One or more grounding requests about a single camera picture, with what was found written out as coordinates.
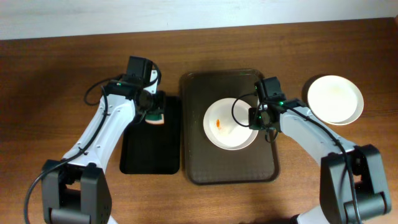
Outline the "green and white sponge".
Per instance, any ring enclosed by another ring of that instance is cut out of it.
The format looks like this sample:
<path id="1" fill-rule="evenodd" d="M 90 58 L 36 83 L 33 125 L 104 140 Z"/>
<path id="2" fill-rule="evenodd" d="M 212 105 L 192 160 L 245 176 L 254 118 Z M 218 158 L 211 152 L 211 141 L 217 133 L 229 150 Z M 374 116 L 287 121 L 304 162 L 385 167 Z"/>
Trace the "green and white sponge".
<path id="1" fill-rule="evenodd" d="M 164 114 L 148 114 L 146 115 L 145 121 L 151 125 L 163 125 Z"/>

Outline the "white plate front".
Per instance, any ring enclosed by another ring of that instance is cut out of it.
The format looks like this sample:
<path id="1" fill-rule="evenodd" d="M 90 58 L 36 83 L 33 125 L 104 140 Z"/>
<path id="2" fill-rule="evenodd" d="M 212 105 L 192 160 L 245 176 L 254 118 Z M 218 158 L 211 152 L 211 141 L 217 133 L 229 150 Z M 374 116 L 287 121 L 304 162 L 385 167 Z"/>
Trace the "white plate front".
<path id="1" fill-rule="evenodd" d="M 248 125 L 248 109 L 243 100 L 233 103 L 236 98 L 223 98 L 208 107 L 203 117 L 203 130 L 206 137 L 217 147 L 227 151 L 237 151 L 248 147 L 257 137 L 258 131 Z"/>

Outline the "white plate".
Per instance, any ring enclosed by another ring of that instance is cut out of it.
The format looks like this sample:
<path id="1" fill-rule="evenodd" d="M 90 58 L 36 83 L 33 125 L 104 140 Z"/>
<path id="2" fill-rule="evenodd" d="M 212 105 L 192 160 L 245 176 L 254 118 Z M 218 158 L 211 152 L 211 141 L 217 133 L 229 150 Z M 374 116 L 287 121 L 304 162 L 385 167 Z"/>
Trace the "white plate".
<path id="1" fill-rule="evenodd" d="M 203 130 L 206 137 L 217 147 L 227 151 L 237 151 L 248 147 L 257 137 L 258 131 L 248 125 L 248 109 L 243 100 L 233 103 L 236 98 L 223 98 L 208 107 L 203 117 Z"/>
<path id="2" fill-rule="evenodd" d="M 353 123 L 364 110 L 360 89 L 347 78 L 336 75 L 313 81 L 307 91 L 307 102 L 318 119 L 336 126 Z"/>

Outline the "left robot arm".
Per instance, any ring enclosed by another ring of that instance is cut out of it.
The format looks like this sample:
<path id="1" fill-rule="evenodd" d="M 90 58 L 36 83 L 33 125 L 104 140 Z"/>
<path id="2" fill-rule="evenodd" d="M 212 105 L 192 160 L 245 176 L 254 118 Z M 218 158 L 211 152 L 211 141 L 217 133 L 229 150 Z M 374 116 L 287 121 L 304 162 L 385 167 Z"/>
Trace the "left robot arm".
<path id="1" fill-rule="evenodd" d="M 106 168 L 135 118 L 163 113 L 161 76 L 153 61 L 131 56 L 124 74 L 97 83 L 101 98 L 93 119 L 62 159 L 46 161 L 38 178 L 46 223 L 115 223 Z"/>

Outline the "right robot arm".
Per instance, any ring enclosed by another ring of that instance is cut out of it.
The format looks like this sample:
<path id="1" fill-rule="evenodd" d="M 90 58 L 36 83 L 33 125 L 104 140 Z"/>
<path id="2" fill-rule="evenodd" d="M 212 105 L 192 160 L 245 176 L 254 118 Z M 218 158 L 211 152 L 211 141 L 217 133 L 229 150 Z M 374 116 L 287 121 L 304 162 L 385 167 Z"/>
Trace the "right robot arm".
<path id="1" fill-rule="evenodd" d="M 293 216 L 291 223 L 362 223 L 392 210 L 376 147 L 336 134 L 304 102 L 288 100 L 276 77 L 260 79 L 254 87 L 259 102 L 249 109 L 249 129 L 292 138 L 320 165 L 320 203 Z"/>

